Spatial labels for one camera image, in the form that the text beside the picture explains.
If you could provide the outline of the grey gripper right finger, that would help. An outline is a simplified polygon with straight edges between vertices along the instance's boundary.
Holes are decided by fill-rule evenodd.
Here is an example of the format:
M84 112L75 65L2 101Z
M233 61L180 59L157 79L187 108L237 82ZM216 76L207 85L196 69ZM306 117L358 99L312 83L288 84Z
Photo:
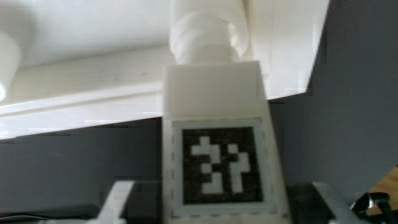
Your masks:
M329 224L368 224L356 216L336 188L320 182L313 183L319 195L333 212Z

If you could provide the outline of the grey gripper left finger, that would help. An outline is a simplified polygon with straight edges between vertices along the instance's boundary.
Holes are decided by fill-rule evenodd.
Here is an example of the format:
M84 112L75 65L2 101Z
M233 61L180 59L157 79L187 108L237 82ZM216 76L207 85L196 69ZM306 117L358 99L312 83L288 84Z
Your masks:
M104 208L98 215L100 224L121 224L121 213L123 213L134 185L136 185L134 180L118 181L114 183L105 204L104 204Z

